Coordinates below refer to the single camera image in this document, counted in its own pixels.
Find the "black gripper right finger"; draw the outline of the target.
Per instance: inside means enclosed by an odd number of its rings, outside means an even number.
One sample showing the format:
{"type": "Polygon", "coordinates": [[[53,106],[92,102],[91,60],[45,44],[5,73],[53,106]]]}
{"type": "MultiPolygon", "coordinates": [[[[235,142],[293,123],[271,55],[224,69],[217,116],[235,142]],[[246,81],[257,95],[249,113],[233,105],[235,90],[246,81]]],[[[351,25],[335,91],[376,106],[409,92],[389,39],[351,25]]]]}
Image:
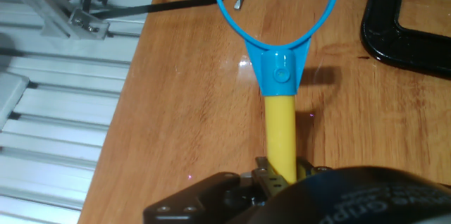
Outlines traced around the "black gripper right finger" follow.
{"type": "Polygon", "coordinates": [[[306,179],[309,176],[326,172],[331,170],[330,167],[327,166],[313,166],[308,160],[305,158],[298,156],[297,157],[297,180],[301,181],[306,179]]]}

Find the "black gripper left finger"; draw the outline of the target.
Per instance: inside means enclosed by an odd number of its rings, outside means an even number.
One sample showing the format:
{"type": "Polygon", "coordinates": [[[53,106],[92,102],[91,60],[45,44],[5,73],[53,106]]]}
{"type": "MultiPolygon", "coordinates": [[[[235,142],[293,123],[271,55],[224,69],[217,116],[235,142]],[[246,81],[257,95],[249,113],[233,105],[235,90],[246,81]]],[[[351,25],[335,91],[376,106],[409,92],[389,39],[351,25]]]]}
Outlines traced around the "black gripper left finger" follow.
{"type": "Polygon", "coordinates": [[[221,172],[143,211],[144,224],[247,223],[269,199],[288,187],[265,157],[243,174],[221,172]]]}

